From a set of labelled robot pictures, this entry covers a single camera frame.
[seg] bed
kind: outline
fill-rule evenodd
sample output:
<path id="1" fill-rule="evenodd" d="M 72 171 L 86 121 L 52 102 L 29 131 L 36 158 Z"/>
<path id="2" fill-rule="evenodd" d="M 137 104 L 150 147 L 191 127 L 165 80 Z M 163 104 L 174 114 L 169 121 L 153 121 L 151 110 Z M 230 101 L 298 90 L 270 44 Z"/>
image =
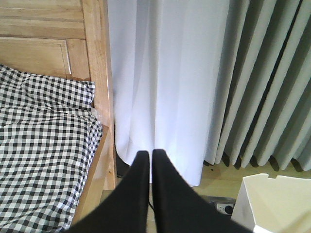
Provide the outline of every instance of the bed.
<path id="1" fill-rule="evenodd" d="M 92 107 L 102 137 L 70 224 L 99 204 L 103 189 L 116 185 L 108 35 L 105 0 L 0 0 L 2 68 L 95 83 Z"/>

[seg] white curtain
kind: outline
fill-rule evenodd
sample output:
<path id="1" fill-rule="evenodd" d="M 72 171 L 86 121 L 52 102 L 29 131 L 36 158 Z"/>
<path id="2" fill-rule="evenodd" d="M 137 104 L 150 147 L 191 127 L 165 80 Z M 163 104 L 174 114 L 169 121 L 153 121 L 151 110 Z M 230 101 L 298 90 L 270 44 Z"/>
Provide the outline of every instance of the white curtain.
<path id="1" fill-rule="evenodd" d="M 198 185 L 210 139 L 229 1 L 109 0 L 116 149 L 165 149 Z"/>
<path id="2" fill-rule="evenodd" d="M 191 185 L 224 151 L 311 169 L 310 0 L 108 0 L 108 13 L 126 163 L 163 148 Z"/>

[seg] gingham blanket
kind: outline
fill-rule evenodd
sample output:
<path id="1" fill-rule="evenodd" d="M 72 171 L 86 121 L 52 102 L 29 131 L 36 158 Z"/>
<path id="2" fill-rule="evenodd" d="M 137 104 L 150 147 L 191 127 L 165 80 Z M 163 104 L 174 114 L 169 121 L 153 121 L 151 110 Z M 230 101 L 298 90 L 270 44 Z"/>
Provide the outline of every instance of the gingham blanket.
<path id="1" fill-rule="evenodd" d="M 0 232 L 70 226 L 102 136 L 94 83 L 0 65 Z"/>

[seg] white box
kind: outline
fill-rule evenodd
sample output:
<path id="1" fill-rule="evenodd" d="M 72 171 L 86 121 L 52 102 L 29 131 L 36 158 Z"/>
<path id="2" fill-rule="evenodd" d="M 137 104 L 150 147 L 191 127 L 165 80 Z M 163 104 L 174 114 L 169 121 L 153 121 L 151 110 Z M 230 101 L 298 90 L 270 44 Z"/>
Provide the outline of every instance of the white box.
<path id="1" fill-rule="evenodd" d="M 231 219 L 255 233 L 311 233 L 311 179 L 243 177 Z"/>

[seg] floor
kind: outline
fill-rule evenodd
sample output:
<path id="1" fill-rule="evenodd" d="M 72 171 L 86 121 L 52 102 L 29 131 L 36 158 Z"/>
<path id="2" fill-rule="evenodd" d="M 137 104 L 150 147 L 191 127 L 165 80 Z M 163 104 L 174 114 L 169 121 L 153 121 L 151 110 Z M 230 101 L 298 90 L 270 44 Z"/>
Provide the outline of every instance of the floor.
<path id="1" fill-rule="evenodd" d="M 203 165 L 201 184 L 193 189 L 199 195 L 231 197 L 237 198 L 242 178 L 244 176 L 258 173 L 267 173 L 269 177 L 275 178 L 277 175 L 292 176 L 299 178 L 311 178 L 310 171 L 302 171 L 299 164 L 292 162 L 286 170 L 279 170 L 275 160 L 271 159 L 265 166 L 257 166 L 256 162 L 251 163 L 246 168 L 239 167 L 239 163 L 233 166 L 224 158 L 217 165 Z M 109 195 L 110 191 L 104 191 L 102 199 Z M 149 207 L 147 218 L 147 233 L 156 233 L 156 223 L 154 213 Z"/>

